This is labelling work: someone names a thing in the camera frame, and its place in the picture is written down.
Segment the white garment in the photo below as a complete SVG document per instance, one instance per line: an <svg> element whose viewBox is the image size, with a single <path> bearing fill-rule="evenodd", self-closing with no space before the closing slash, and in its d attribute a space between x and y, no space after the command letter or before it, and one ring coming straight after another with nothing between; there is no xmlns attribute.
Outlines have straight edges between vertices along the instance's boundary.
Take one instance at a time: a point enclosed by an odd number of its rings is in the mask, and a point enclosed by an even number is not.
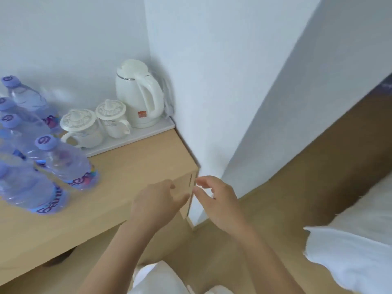
<svg viewBox="0 0 392 294"><path fill-rule="evenodd" d="M195 294L164 261L135 269L127 294Z"/></svg>

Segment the person's left hand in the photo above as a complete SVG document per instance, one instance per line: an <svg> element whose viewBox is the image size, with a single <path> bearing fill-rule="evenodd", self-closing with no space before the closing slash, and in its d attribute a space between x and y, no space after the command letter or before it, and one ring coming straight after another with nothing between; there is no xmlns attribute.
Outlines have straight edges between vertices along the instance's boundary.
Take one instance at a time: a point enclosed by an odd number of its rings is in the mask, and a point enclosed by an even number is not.
<svg viewBox="0 0 392 294"><path fill-rule="evenodd" d="M174 182L164 181L148 185L135 198L131 206L129 231L136 237L153 236L167 225L180 209L173 206Z"/></svg>

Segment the white lidded mug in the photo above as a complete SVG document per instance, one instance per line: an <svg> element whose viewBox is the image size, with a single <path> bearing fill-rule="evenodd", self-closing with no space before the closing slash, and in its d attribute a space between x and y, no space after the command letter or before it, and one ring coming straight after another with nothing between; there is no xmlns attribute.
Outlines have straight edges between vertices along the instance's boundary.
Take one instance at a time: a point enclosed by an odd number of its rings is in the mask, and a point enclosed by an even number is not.
<svg viewBox="0 0 392 294"><path fill-rule="evenodd" d="M72 109L60 121L66 133L61 141L67 143L69 138L76 142L76 148L95 148L104 141L95 113L89 109Z"/></svg>
<svg viewBox="0 0 392 294"><path fill-rule="evenodd" d="M132 129L125 113L126 105L119 100L106 99L95 109L108 135L117 139L129 135Z"/></svg>

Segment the white electric kettle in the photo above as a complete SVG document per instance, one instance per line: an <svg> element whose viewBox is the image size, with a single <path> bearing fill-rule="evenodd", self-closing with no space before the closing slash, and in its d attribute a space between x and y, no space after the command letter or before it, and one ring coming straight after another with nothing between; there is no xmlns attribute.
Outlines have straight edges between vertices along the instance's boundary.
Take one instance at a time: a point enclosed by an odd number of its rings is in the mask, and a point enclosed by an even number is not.
<svg viewBox="0 0 392 294"><path fill-rule="evenodd" d="M118 100L126 105L131 127L148 128L160 121L164 112L164 92L144 62L124 61L117 68L115 86Z"/></svg>

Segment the person's left forearm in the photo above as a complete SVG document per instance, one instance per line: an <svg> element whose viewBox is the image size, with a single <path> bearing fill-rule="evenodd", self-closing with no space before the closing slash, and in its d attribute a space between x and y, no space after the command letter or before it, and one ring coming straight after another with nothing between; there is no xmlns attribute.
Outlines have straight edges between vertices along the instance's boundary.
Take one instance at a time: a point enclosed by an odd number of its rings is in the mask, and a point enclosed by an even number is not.
<svg viewBox="0 0 392 294"><path fill-rule="evenodd" d="M156 227L123 223L77 294L127 294L136 265Z"/></svg>

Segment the person's right hand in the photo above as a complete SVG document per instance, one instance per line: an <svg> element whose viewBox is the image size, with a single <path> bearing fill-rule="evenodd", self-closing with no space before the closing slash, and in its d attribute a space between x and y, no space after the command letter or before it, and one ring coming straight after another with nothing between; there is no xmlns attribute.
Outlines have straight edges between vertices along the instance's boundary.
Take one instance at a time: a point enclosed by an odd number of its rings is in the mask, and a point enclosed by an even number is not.
<svg viewBox="0 0 392 294"><path fill-rule="evenodd" d="M195 187L202 188L213 198L211 203L201 203L210 220L233 238L239 237L247 220L233 188L215 176L198 177Z"/></svg>

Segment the white tray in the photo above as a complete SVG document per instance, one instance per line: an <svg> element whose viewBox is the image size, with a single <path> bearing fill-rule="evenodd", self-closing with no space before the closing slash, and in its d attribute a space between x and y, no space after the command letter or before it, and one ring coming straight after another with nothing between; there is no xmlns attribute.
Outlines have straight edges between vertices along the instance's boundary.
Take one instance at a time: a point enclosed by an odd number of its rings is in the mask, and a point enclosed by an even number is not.
<svg viewBox="0 0 392 294"><path fill-rule="evenodd" d="M124 138L112 138L108 135L108 133L103 128L103 125L98 121L98 125L100 131L104 137L101 144L94 148L84 148L82 147L82 152L86 155L86 157L90 158L92 156L105 153L107 151L113 150L115 148L120 148L122 146L143 140L145 138L152 137L154 135L164 133L171 129L175 128L175 124L173 120L169 118L162 118L158 123L155 125L148 127L148 128L132 128L131 133L128 134Z"/></svg>

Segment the light wooden desk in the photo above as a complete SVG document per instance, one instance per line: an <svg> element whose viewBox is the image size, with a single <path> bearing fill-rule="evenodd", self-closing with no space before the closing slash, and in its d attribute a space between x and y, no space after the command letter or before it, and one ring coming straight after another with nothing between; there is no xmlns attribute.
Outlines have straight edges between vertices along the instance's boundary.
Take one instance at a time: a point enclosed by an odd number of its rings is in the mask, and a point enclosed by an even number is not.
<svg viewBox="0 0 392 294"><path fill-rule="evenodd" d="M199 170L174 129L90 160L98 185L72 189L59 213L39 216L0 200L0 294L76 294L135 195L164 179L173 180L174 196L189 193Z"/></svg>

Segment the purple cloth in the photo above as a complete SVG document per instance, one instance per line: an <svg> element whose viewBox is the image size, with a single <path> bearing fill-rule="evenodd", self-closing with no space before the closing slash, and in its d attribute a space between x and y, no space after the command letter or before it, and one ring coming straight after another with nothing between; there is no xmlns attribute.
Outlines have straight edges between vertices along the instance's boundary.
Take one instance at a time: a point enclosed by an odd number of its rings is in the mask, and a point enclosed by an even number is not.
<svg viewBox="0 0 392 294"><path fill-rule="evenodd" d="M392 73L388 75L375 89L376 93L392 96Z"/></svg>

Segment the person's right forearm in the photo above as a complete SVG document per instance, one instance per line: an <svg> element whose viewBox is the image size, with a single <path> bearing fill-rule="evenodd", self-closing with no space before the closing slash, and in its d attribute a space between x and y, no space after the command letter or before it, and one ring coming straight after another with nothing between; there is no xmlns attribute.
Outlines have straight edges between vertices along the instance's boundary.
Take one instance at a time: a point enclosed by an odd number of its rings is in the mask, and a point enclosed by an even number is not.
<svg viewBox="0 0 392 294"><path fill-rule="evenodd" d="M243 251L257 294L306 294L255 228L246 224L227 233Z"/></svg>

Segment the white duvet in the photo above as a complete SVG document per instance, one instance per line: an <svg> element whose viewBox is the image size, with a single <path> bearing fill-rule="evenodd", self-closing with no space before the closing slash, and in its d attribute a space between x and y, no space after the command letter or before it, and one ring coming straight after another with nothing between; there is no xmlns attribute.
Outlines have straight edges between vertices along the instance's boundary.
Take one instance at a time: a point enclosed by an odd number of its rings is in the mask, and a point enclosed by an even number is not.
<svg viewBox="0 0 392 294"><path fill-rule="evenodd" d="M331 227L305 227L304 255L325 267L343 289L392 294L392 245Z"/></svg>

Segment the clear purple-capped water bottle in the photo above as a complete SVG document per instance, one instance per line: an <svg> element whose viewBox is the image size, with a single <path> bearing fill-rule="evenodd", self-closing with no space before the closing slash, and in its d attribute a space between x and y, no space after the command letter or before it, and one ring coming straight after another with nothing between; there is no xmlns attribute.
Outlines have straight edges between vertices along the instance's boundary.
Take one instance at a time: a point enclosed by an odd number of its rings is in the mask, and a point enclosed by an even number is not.
<svg viewBox="0 0 392 294"><path fill-rule="evenodd" d="M41 93L23 84L13 75L2 77L1 82L7 89L8 97L19 107L42 119L52 133L60 134L63 131L60 127L60 114L57 108L49 103Z"/></svg>
<svg viewBox="0 0 392 294"><path fill-rule="evenodd" d="M70 187L87 190L98 184L94 165L79 148L51 134L36 138L35 145L43 152L47 168Z"/></svg>
<svg viewBox="0 0 392 294"><path fill-rule="evenodd" d="M69 194L31 164L0 151L0 198L8 204L38 215L66 208Z"/></svg>
<svg viewBox="0 0 392 294"><path fill-rule="evenodd" d="M11 135L10 142L23 153L28 159L37 165L45 167L46 154L35 145L38 137L51 134L50 128L42 122L41 127L23 124L18 121L16 124L5 123L2 126Z"/></svg>
<svg viewBox="0 0 392 294"><path fill-rule="evenodd" d="M16 124L18 121L36 127L43 125L37 115L18 106L11 98L0 97L0 123Z"/></svg>

